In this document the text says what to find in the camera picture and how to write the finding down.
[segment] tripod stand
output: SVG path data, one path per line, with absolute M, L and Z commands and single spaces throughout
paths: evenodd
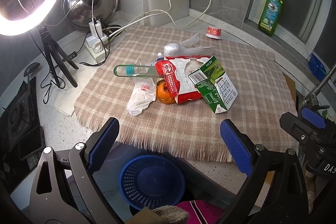
M 57 44 L 57 42 L 51 37 L 50 33 L 48 32 L 47 28 L 41 27 L 39 30 L 41 35 L 41 40 L 44 47 L 45 52 L 45 58 L 47 59 L 51 74 L 56 82 L 56 85 L 60 87 L 60 82 L 58 79 L 58 76 L 56 74 L 53 61 L 51 59 L 51 56 L 55 60 L 56 64 L 59 66 L 65 77 L 69 80 L 71 85 L 73 85 L 75 88 L 78 86 L 77 82 L 63 63 L 61 55 L 65 61 L 67 61 L 74 69 L 78 69 L 78 66 L 70 59 L 70 57 L 67 56 L 67 54 L 61 49 L 61 47 Z

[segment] black cable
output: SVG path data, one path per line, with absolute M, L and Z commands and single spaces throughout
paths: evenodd
M 90 32 L 90 30 L 89 31 L 87 31 L 87 33 L 86 33 L 86 36 L 84 37 L 84 41 L 83 41 L 83 44 L 82 44 L 82 46 L 81 46 L 81 48 L 76 52 L 77 54 L 81 51 L 81 49 L 83 48 L 83 46 L 84 46 L 84 43 L 85 43 L 85 40 L 86 40 L 86 38 L 87 38 L 87 35 L 89 34 L 89 32 Z
M 40 52 L 42 53 L 43 57 L 47 60 L 47 58 L 46 58 L 44 52 L 43 52 L 43 51 L 41 50 L 41 48 L 39 47 L 39 45 L 38 45 L 37 42 L 35 41 L 35 39 L 34 39 L 34 37 L 33 37 L 33 35 L 31 34 L 30 31 L 29 31 L 29 34 L 30 34 L 32 40 L 34 41 L 36 47 L 38 47 L 38 49 L 39 49 Z M 40 88 L 41 88 L 41 89 L 44 89 L 44 88 L 48 87 L 46 93 L 44 94 L 44 97 L 46 97 L 46 96 L 48 95 L 48 96 L 47 96 L 47 101 L 45 101 L 45 100 L 43 99 L 43 103 L 44 103 L 44 104 L 47 104 L 48 101 L 49 101 L 50 90 L 51 90 L 51 86 L 52 86 L 52 84 L 56 85 L 56 86 L 57 86 L 59 89 L 61 89 L 61 90 L 62 90 L 62 89 L 65 89 L 65 87 L 66 87 L 65 81 L 64 81 L 61 77 L 59 77 L 58 75 L 57 75 L 57 78 L 58 78 L 61 82 L 63 82 L 64 87 L 60 87 L 60 86 L 58 86 L 52 79 L 50 80 L 50 83 L 49 83 L 49 84 L 46 84 L 46 85 L 42 86 L 43 82 L 48 78 L 49 74 L 51 74 L 51 69 L 50 69 L 50 67 L 49 67 L 49 72 L 48 72 L 47 76 L 42 80 L 42 82 L 41 82 L 41 84 L 40 84 Z
M 30 31 L 29 31 L 29 34 L 30 34 L 30 36 L 31 36 L 31 39 L 34 41 L 36 47 L 38 47 L 38 49 L 40 50 L 40 52 L 42 53 L 42 55 L 44 56 L 44 58 L 47 60 L 47 58 L 46 58 L 45 55 L 44 55 L 44 52 L 41 50 L 41 48 L 39 47 L 39 45 L 36 43 L 36 41 L 35 41 L 35 39 L 34 39 L 34 37 L 33 37 L 33 35 L 31 34 Z
M 103 61 L 101 61 L 100 63 L 97 63 L 97 64 L 88 64 L 88 63 L 86 63 L 86 62 L 81 62 L 81 63 L 80 63 L 80 64 L 82 64 L 82 65 L 89 66 L 89 67 L 98 67 L 98 66 L 103 65 L 103 64 L 106 62 L 108 56 L 110 55 L 110 50 L 111 50 L 111 41 L 110 41 L 110 37 L 107 36 L 108 43 L 109 43 L 109 51 L 108 51 L 108 53 L 107 53 L 107 52 L 106 52 L 106 48 L 105 48 L 105 46 L 104 46 L 104 43 L 103 43 L 103 41 L 101 40 L 101 38 L 100 38 L 100 36 L 99 36 L 99 34 L 98 34 L 98 31 L 97 31 L 97 28 L 96 28 L 96 23 L 97 23 L 97 21 L 96 21 L 96 19 L 94 18 L 94 19 L 93 19 L 93 25 L 94 25 L 96 34 L 97 34 L 97 36 L 98 36 L 98 38 L 99 38 L 99 40 L 100 40 L 100 42 L 101 42 L 101 45 L 102 45 L 103 48 L 104 48 L 104 51 L 105 51 L 105 60 L 103 60 Z

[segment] plastic bag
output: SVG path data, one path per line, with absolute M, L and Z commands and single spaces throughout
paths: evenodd
M 152 78 L 133 78 L 134 89 L 127 103 L 127 112 L 132 116 L 141 114 L 142 110 L 156 99 L 156 85 Z
M 212 55 L 215 47 L 189 47 L 195 45 L 200 40 L 199 34 L 181 43 L 169 43 L 163 47 L 165 56 L 194 56 L 194 55 Z

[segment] plaid cloth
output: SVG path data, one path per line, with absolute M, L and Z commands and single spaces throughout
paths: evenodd
M 273 53 L 204 35 L 200 35 L 197 46 L 216 46 L 214 55 L 238 91 L 229 111 L 214 114 L 200 99 L 181 105 L 156 101 L 138 116 L 126 113 L 134 83 L 132 78 L 116 77 L 114 67 L 156 55 L 164 45 L 182 42 L 192 35 L 162 27 L 128 29 L 77 99 L 79 122 L 96 131 L 109 117 L 115 117 L 120 122 L 120 142 L 188 159 L 233 161 L 219 134 L 224 119 L 231 119 L 255 144 L 261 143 L 268 150 L 297 150 L 297 142 L 279 125 L 283 113 L 296 114 L 296 110 Z

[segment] green milk carton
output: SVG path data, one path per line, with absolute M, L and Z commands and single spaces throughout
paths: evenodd
M 215 114 L 228 111 L 238 96 L 236 88 L 214 56 L 189 74 L 189 78 Z

